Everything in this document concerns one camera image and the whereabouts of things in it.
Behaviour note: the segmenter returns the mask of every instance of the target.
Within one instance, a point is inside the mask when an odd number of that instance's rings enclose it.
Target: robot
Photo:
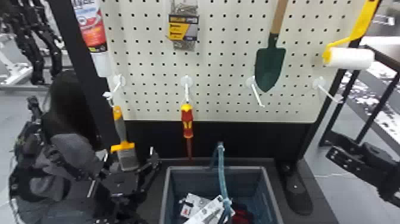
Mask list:
[[[40,54],[32,32],[34,32],[47,46],[51,56],[52,67],[50,74],[55,77],[63,69],[61,50],[55,41],[61,39],[50,28],[45,14],[45,8],[40,0],[2,0],[0,15],[5,24],[6,32],[15,34],[15,42],[22,54],[27,57],[33,66],[30,82],[34,85],[43,85],[43,68],[45,61]]]

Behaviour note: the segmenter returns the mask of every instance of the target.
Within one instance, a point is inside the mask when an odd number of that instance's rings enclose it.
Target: gray jacket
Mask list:
[[[72,166],[83,169],[84,171],[94,173],[100,170],[102,162],[96,156],[89,141],[75,133],[55,135],[51,138],[51,143],[63,155],[66,162]],[[64,193],[64,180],[68,179],[71,182],[70,194],[72,191],[84,191],[81,188],[81,183],[77,183],[72,175],[70,175],[64,168],[58,167],[49,161],[43,152],[41,152],[36,159],[35,168],[42,169],[44,172],[49,173],[51,176],[44,178],[33,178],[30,181],[30,189],[32,193],[46,197],[47,199],[39,203],[29,203],[27,201],[17,200],[20,211],[35,212],[22,212],[20,217],[26,222],[36,223],[41,217],[46,216],[57,201],[61,201]]]

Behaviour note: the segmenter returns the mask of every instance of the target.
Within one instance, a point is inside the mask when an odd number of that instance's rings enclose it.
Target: black base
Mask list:
[[[297,214],[309,216],[313,212],[313,202],[296,165],[276,161],[276,168],[289,207]]]

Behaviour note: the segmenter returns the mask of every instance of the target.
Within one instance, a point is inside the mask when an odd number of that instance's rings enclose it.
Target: pegboard hook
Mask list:
[[[325,84],[326,84],[326,81],[325,81],[324,77],[320,76],[318,79],[313,81],[312,88],[321,90],[333,102],[335,102],[337,104],[343,104],[343,97],[339,94],[336,94],[334,97],[332,95],[330,95],[329,92],[326,89],[324,89],[324,87],[323,87]]]
[[[258,95],[257,89],[255,87],[255,76],[251,76],[246,80],[246,86],[253,91],[255,99],[260,107],[265,107],[265,105],[261,102],[260,96]]]
[[[125,86],[125,84],[126,84],[125,78],[122,76],[122,74],[115,75],[112,78],[112,80],[114,81],[115,88],[111,92],[104,92],[103,93],[103,97],[106,98],[106,100],[108,101],[108,104],[110,105],[110,107],[114,106],[114,102],[113,102],[114,94],[117,92],[117,90],[121,86]]]
[[[180,84],[185,89],[185,100],[186,100],[186,103],[188,103],[190,101],[190,99],[189,99],[189,88],[193,85],[193,79],[190,76],[185,75],[180,79]]]

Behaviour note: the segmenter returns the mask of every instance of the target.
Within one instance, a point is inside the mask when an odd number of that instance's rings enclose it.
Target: person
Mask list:
[[[50,108],[41,117],[41,125],[50,154],[52,150],[57,150],[68,164],[84,172],[95,173],[102,166],[95,154],[100,143],[85,95],[74,71],[61,72],[53,80],[49,94]],[[45,150],[41,150],[32,166],[36,170],[42,170],[44,175],[29,178],[29,190],[40,200],[15,198],[18,214],[24,222],[55,223],[51,216],[67,217],[76,214],[80,218],[75,221],[66,220],[65,223],[93,223],[89,221],[90,211],[79,210],[73,204],[59,206],[72,191],[80,189],[79,183],[68,170],[51,161]]]

